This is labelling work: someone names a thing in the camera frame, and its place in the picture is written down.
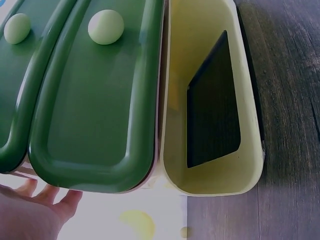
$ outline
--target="finger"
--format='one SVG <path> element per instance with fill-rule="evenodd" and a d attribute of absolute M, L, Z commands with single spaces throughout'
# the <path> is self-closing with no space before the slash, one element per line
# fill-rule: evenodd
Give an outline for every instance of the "finger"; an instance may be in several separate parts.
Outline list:
<path fill-rule="evenodd" d="M 44 189 L 33 199 L 40 203 L 53 204 L 58 192 L 58 187 L 47 184 Z"/>
<path fill-rule="evenodd" d="M 66 196 L 53 206 L 53 209 L 58 214 L 62 224 L 65 224 L 75 215 L 82 195 L 83 193 L 81 191 L 69 190 Z"/>
<path fill-rule="evenodd" d="M 25 183 L 14 190 L 20 196 L 31 197 L 37 188 L 38 181 L 35 179 L 28 179 Z"/>

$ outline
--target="plastic container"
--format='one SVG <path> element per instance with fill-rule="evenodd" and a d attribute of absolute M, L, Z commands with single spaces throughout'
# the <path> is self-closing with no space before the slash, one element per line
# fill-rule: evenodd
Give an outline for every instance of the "plastic container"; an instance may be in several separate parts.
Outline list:
<path fill-rule="evenodd" d="M 122 37 L 88 34 L 104 9 L 124 20 Z M 164 0 L 78 0 L 52 52 L 35 108 L 29 159 L 47 183 L 90 192 L 137 186 L 154 161 Z"/>
<path fill-rule="evenodd" d="M 245 193 L 259 180 L 263 150 L 246 52 L 232 0 L 173 0 L 167 82 L 160 110 L 160 171 L 189 196 Z M 236 151 L 194 167 L 187 166 L 187 91 L 191 80 L 226 31 L 238 111 Z"/>
<path fill-rule="evenodd" d="M 0 173 L 20 168 L 18 172 L 34 174 L 23 161 L 35 104 L 51 51 L 75 2 L 17 0 L 2 6 L 9 12 L 0 25 Z M 31 32 L 21 43 L 11 45 L 3 33 L 7 20 L 16 13 L 29 17 Z"/>

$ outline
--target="yellow spot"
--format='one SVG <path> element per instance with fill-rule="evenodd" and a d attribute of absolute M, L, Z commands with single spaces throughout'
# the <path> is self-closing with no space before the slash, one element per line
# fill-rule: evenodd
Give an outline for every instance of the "yellow spot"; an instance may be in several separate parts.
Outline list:
<path fill-rule="evenodd" d="M 155 235 L 155 223 L 153 219 L 143 211 L 125 211 L 120 215 L 119 220 L 129 225 L 136 232 L 139 240 L 152 240 Z"/>

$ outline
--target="yellow bin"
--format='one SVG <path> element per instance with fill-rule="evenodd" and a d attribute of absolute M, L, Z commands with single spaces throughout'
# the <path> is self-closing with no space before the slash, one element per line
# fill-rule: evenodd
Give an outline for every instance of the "yellow bin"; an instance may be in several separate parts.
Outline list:
<path fill-rule="evenodd" d="M 159 168 L 189 196 L 227 196 L 249 191 L 263 169 L 263 150 L 246 52 L 232 0 L 172 0 L 167 35 L 169 56 L 160 103 Z M 187 88 L 226 31 L 240 128 L 238 150 L 187 167 Z"/>

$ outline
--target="white surface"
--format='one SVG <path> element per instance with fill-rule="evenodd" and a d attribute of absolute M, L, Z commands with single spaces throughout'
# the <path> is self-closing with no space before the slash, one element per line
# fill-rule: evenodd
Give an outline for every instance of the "white surface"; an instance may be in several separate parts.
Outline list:
<path fill-rule="evenodd" d="M 3 23 L 5 17 L 16 2 L 17 0 L 0 0 L 0 24 Z"/>
<path fill-rule="evenodd" d="M 11 188 L 19 187 L 24 181 L 24 178 L 0 174 L 0 184 Z M 44 186 L 45 183 L 39 181 L 35 194 Z M 62 199 L 66 192 L 66 189 L 61 189 L 56 201 Z M 58 240 L 116 240 L 119 236 L 114 236 L 114 233 L 127 233 L 129 230 L 112 228 L 115 220 L 122 212 L 133 209 L 152 217 L 155 223 L 153 240 L 181 240 L 180 229 L 187 225 L 186 202 L 186 196 L 165 189 L 140 189 L 127 194 L 85 192 L 75 216 L 62 228 Z"/>

